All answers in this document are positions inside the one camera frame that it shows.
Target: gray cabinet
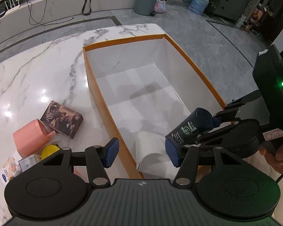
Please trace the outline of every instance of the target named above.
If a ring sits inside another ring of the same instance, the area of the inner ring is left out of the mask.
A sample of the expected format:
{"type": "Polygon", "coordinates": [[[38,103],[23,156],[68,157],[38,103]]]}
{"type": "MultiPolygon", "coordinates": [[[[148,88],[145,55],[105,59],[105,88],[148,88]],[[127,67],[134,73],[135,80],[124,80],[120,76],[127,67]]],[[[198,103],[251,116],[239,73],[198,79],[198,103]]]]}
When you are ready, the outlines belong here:
{"type": "Polygon", "coordinates": [[[215,1],[216,8],[210,5],[206,9],[209,15],[220,15],[224,18],[238,21],[250,0],[219,0],[215,1]]]}

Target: yellow round object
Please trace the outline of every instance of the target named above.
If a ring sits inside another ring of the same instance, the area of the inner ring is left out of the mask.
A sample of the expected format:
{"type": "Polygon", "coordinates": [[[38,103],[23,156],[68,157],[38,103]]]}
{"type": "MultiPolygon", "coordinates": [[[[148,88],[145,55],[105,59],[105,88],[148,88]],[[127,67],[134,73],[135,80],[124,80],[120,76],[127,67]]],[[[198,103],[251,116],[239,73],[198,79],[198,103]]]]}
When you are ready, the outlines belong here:
{"type": "Polygon", "coordinates": [[[55,144],[50,144],[50,145],[46,146],[45,149],[43,149],[43,151],[41,153],[41,160],[44,160],[45,158],[49,157],[54,152],[57,152],[59,149],[60,149],[60,147],[55,145],[55,144]]]}

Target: human hand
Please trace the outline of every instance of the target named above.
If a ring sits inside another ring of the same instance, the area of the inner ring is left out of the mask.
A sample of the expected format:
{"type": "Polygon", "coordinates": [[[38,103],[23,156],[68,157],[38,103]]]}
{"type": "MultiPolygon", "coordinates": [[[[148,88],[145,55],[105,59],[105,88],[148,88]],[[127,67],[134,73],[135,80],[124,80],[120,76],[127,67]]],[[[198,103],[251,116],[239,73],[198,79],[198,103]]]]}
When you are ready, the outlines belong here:
{"type": "Polygon", "coordinates": [[[259,149],[259,153],[264,155],[266,162],[271,165],[275,171],[280,174],[283,173],[283,144],[279,147],[275,156],[267,152],[264,147],[259,149]]]}

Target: white crosshair logo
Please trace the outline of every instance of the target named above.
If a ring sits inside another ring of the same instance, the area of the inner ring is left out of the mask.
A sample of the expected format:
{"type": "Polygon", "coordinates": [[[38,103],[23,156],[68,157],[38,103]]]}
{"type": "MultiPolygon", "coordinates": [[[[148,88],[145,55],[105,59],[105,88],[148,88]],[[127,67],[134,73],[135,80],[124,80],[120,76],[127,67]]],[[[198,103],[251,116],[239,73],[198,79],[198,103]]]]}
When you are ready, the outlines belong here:
{"type": "Polygon", "coordinates": [[[138,183],[138,185],[141,186],[141,187],[144,187],[145,185],[147,185],[147,183],[144,182],[144,181],[141,181],[141,182],[138,183]]]}

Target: blue gripper pad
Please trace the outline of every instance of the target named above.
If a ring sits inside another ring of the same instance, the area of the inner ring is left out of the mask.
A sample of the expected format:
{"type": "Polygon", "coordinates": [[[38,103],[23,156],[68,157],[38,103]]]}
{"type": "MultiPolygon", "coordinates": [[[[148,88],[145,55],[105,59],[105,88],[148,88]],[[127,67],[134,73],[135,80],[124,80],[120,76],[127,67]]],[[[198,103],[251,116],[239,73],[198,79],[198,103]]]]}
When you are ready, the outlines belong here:
{"type": "Polygon", "coordinates": [[[178,157],[176,144],[173,143],[168,137],[165,141],[165,148],[167,155],[173,163],[173,166],[180,167],[183,160],[178,157]]]}
{"type": "Polygon", "coordinates": [[[103,167],[109,168],[112,166],[119,150],[119,140],[118,138],[113,138],[103,147],[106,150],[106,156],[101,159],[103,167]]]}

